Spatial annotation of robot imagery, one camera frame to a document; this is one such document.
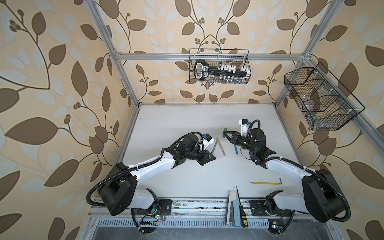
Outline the green pen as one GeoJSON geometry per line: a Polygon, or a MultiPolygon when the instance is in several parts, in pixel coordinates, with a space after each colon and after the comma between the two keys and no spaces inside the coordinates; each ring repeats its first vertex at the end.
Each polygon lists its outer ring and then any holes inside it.
{"type": "Polygon", "coordinates": [[[212,155],[213,155],[214,152],[215,152],[215,149],[216,149],[217,144],[218,144],[218,141],[215,141],[215,144],[214,144],[214,146],[213,146],[213,148],[212,148],[212,151],[211,151],[211,154],[212,154],[212,155]]]}

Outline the beige pen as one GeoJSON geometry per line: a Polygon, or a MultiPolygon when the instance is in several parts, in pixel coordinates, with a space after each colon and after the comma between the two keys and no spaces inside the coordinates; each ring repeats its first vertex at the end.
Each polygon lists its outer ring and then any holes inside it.
{"type": "Polygon", "coordinates": [[[220,149],[221,149],[223,155],[226,156],[225,150],[224,150],[224,148],[223,148],[223,146],[222,146],[222,144],[221,144],[220,139],[219,139],[219,138],[216,138],[216,141],[217,141],[217,143],[218,143],[218,145],[219,145],[219,147],[220,147],[220,149]]]}

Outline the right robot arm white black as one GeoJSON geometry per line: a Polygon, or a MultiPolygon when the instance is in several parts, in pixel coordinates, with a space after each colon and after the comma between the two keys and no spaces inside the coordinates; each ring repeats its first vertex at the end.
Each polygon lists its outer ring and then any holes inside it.
{"type": "Polygon", "coordinates": [[[266,212],[275,216],[290,210],[311,215],[321,223],[348,221],[351,207],[331,172],[316,171],[277,155],[267,147],[267,137],[260,124],[260,120],[242,119],[240,132],[223,131],[223,135],[231,144],[249,151],[249,159],[255,165],[279,173],[299,186],[300,191],[295,194],[277,190],[267,195],[266,212]]]}

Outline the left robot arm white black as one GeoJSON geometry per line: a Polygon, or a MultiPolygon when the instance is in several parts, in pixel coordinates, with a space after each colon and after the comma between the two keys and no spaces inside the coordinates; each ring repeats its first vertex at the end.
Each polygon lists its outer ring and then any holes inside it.
{"type": "Polygon", "coordinates": [[[186,160],[196,161],[201,166],[215,160],[215,156],[207,150],[213,142],[209,134],[191,132],[147,161],[130,166],[118,163],[104,180],[89,190],[86,201],[94,207],[106,207],[111,216],[130,209],[131,218],[139,232],[150,233],[149,227],[156,226],[161,217],[171,212],[171,201],[160,200],[153,190],[139,190],[138,186],[186,160]]]}

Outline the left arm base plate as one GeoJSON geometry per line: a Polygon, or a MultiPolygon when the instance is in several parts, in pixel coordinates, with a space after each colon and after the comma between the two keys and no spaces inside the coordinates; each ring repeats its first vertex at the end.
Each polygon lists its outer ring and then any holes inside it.
{"type": "Polygon", "coordinates": [[[139,216],[169,216],[172,211],[172,203],[171,199],[159,199],[155,200],[155,202],[146,210],[143,209],[134,209],[134,214],[139,216]]]}

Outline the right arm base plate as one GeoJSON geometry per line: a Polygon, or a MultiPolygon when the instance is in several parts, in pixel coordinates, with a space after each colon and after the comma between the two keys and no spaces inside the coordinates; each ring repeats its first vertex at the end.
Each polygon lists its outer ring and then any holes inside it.
{"type": "Polygon", "coordinates": [[[277,207],[269,206],[266,200],[251,200],[249,204],[253,217],[276,217],[283,212],[277,207]]]}

